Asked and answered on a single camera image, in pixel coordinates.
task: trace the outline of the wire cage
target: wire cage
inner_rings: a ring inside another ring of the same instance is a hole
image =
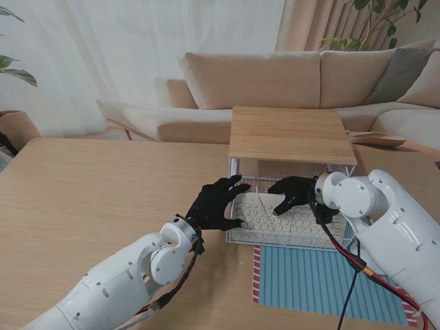
[[[249,192],[251,193],[266,193],[269,187],[275,184],[278,180],[292,175],[299,177],[314,177],[319,176],[325,172],[343,172],[347,176],[351,176],[354,166],[335,165],[335,164],[319,164],[319,163],[302,163],[302,162],[285,162],[285,161],[270,161],[259,159],[230,159],[230,175],[241,174],[243,176],[242,182],[251,185]],[[236,199],[230,206],[230,217],[237,217]],[[355,234],[351,226],[346,223],[341,215],[336,216],[339,221],[344,222],[343,234],[336,238],[342,247],[346,247],[352,242]],[[282,246],[286,248],[301,248],[313,250],[336,251],[330,239],[324,234],[313,234],[310,231],[306,232],[292,232],[278,231],[269,227],[265,230],[252,229],[233,229],[229,230],[226,235],[226,241],[230,243],[242,244],[259,244],[270,246]]]

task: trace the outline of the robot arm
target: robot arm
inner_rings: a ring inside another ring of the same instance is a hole
[[[56,306],[25,329],[116,329],[175,282],[195,230],[176,217],[160,233],[147,234],[89,270]]]
[[[440,329],[440,226],[388,173],[322,175],[318,203],[338,209],[371,259]],[[372,222],[371,215],[381,215]]]
[[[145,311],[144,316],[130,325],[162,308],[182,286],[182,279],[171,292],[147,305],[161,287],[180,277],[189,251],[195,251],[192,261],[201,253],[201,230],[242,226],[242,220],[224,217],[226,206],[250,188],[234,186],[240,180],[234,175],[203,186],[185,218],[176,216],[159,233],[141,237],[93,267],[64,299],[25,329],[113,330],[139,311]]]

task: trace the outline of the red border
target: red border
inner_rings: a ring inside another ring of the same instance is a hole
[[[260,302],[260,259],[261,246],[254,245],[254,278],[252,279],[252,300]]]
[[[403,290],[399,285],[396,286],[397,291],[401,294],[404,294],[407,296],[408,294]],[[410,327],[418,328],[419,324],[417,323],[416,318],[414,317],[415,310],[407,303],[402,301],[401,302],[402,307],[404,308],[405,314],[406,314],[406,320],[408,321],[408,325]]]

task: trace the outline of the striped mat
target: striped mat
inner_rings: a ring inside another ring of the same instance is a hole
[[[336,252],[256,245],[253,300],[272,307],[339,316],[353,272]],[[345,316],[418,326],[408,304],[371,282],[364,273],[357,277]]]

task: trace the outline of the white wire mesh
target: white wire mesh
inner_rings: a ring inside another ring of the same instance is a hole
[[[255,192],[258,185],[260,193],[267,190],[278,180],[292,175],[299,177],[314,177],[325,172],[340,171],[350,176],[353,168],[345,165],[318,164],[318,163],[298,163],[298,162],[277,162],[256,159],[231,159],[230,174],[242,174],[243,183],[251,185],[250,192]],[[345,234],[342,239],[338,239],[342,247],[346,247],[354,237],[353,229],[350,225],[346,226]],[[287,234],[278,232],[259,232],[256,230],[236,229],[230,230],[226,236],[226,241],[231,243],[275,245],[286,248],[302,248],[313,250],[336,251],[328,237],[316,237],[301,234]]]

